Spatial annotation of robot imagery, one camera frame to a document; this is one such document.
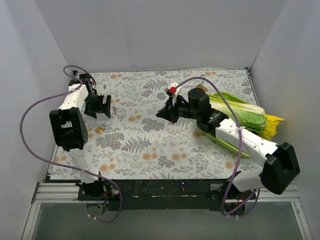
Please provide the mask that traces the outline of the brass padlock with steel shackle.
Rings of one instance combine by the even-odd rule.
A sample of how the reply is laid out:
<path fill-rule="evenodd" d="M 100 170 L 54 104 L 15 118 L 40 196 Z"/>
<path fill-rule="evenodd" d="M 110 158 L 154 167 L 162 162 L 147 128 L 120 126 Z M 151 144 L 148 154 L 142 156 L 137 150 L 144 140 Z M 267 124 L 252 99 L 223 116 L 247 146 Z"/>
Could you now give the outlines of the brass padlock with steel shackle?
<path fill-rule="evenodd" d="M 98 126 L 95 129 L 95 132 L 98 133 L 98 134 L 102 134 L 104 131 L 105 131 L 105 125 L 104 124 L 101 124 L 100 126 Z"/>

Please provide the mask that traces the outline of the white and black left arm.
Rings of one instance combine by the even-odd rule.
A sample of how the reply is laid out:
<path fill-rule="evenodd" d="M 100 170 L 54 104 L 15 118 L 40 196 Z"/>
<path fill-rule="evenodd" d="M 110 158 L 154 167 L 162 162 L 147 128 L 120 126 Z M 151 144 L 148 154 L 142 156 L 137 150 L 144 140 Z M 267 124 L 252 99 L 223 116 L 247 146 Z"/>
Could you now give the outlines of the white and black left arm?
<path fill-rule="evenodd" d="M 97 114 L 111 117 L 110 95 L 103 95 L 102 87 L 96 89 L 93 77 L 88 73 L 79 74 L 79 79 L 73 79 L 68 84 L 68 94 L 57 110 L 49 113 L 49 119 L 57 146 L 62 147 L 69 154 L 76 168 L 79 168 L 79 185 L 85 195 L 95 200 L 106 196 L 106 187 L 103 180 L 98 177 L 99 170 L 89 157 L 86 146 L 89 140 L 88 130 L 81 109 L 84 114 L 97 118 Z"/>

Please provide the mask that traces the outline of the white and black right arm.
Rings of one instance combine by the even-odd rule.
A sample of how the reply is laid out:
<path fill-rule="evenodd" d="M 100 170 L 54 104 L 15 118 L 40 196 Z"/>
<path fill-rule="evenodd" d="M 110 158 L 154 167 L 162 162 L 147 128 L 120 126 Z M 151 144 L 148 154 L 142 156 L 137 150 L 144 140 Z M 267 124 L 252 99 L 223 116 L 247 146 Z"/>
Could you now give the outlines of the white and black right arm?
<path fill-rule="evenodd" d="M 280 195 L 300 173 L 294 147 L 284 142 L 277 144 L 241 129 L 226 114 L 211 107 L 209 96 L 203 89 L 193 88 L 188 92 L 188 100 L 179 95 L 179 89 L 167 87 L 169 99 L 156 116 L 171 123 L 179 118 L 196 120 L 197 127 L 206 134 L 223 140 L 232 146 L 241 146 L 260 167 L 251 171 L 238 171 L 229 178 L 227 195 L 237 199 L 249 190 L 267 189 Z"/>

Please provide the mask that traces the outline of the green plastic tray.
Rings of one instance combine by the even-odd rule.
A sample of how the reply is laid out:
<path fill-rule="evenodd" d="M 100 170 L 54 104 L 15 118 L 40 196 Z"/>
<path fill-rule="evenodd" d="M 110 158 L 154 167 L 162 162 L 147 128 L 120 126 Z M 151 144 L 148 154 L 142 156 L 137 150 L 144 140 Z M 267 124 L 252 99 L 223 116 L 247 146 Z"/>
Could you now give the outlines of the green plastic tray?
<path fill-rule="evenodd" d="M 238 149 L 238 153 L 254 156 L 254 145 L 245 138 L 247 130 L 241 130 L 226 114 L 211 107 L 209 96 L 200 88 L 188 93 L 188 97 L 199 100 L 200 116 L 196 124 L 206 134 L 228 143 Z"/>

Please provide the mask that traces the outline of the floral patterned table mat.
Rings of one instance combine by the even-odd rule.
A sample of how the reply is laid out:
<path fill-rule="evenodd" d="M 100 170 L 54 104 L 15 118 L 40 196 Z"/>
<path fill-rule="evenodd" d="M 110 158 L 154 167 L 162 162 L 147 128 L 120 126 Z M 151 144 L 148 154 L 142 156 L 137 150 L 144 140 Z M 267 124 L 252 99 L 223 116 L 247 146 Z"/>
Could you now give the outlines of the floral patterned table mat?
<path fill-rule="evenodd" d="M 181 94 L 202 81 L 209 94 L 229 93 L 256 104 L 245 70 L 95 72 L 111 95 L 111 117 L 84 117 L 87 151 L 100 173 L 115 180 L 227 179 L 237 156 L 203 134 L 191 119 L 170 123 L 156 117 L 168 96 L 165 87 L 183 83 Z M 102 134 L 95 132 L 105 125 Z"/>

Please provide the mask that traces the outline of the green napa cabbage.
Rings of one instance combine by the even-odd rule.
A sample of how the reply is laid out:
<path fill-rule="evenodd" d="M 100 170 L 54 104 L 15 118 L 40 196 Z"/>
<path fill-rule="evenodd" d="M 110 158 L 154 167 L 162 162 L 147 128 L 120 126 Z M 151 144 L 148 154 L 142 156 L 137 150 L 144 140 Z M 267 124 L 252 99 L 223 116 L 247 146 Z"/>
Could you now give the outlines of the green napa cabbage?
<path fill-rule="evenodd" d="M 227 107 L 226 103 L 221 99 L 220 96 L 214 96 L 213 94 L 210 94 L 209 102 L 213 109 L 228 115 L 228 117 L 233 119 L 234 122 L 236 121 L 231 110 Z M 247 103 L 235 102 L 232 100 L 227 100 L 227 102 L 236 115 L 241 126 L 246 127 L 252 132 L 263 132 L 267 124 L 267 118 L 264 116 L 265 110 L 262 107 Z"/>

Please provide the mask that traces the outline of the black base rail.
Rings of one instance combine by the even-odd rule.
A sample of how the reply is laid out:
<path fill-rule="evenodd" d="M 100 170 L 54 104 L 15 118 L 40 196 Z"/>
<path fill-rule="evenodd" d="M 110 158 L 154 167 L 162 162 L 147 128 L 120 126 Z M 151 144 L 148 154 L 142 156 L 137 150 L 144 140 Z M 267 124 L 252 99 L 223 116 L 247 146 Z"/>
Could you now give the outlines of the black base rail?
<path fill-rule="evenodd" d="M 79 201 L 98 201 L 109 211 L 118 210 L 209 210 L 220 211 L 228 180 L 221 179 L 138 179 L 102 181 L 106 196 L 102 199 L 83 193 Z"/>

